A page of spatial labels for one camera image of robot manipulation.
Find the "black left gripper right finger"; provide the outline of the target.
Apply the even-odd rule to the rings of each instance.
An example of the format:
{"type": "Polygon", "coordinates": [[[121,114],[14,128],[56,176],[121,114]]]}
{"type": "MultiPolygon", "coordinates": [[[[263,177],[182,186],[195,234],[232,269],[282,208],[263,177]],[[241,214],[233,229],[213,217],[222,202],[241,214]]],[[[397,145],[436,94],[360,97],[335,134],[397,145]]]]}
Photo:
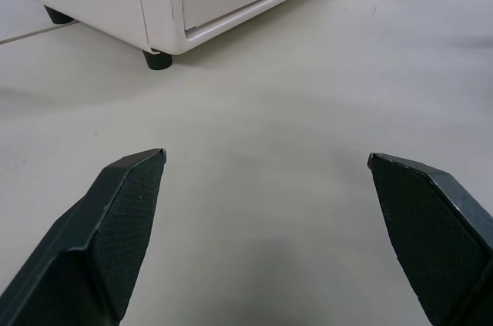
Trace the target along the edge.
{"type": "Polygon", "coordinates": [[[493,326],[493,216],[449,173],[371,153],[391,245],[432,326],[493,326]]]}

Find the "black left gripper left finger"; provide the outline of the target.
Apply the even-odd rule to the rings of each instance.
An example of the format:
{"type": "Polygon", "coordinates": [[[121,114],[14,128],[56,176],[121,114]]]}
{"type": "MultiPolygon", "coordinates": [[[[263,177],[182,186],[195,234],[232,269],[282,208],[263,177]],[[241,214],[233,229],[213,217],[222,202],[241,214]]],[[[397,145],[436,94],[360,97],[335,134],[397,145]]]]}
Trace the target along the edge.
{"type": "Polygon", "coordinates": [[[119,326],[149,246],[164,149],[124,156],[39,242],[0,295],[0,326],[119,326]]]}

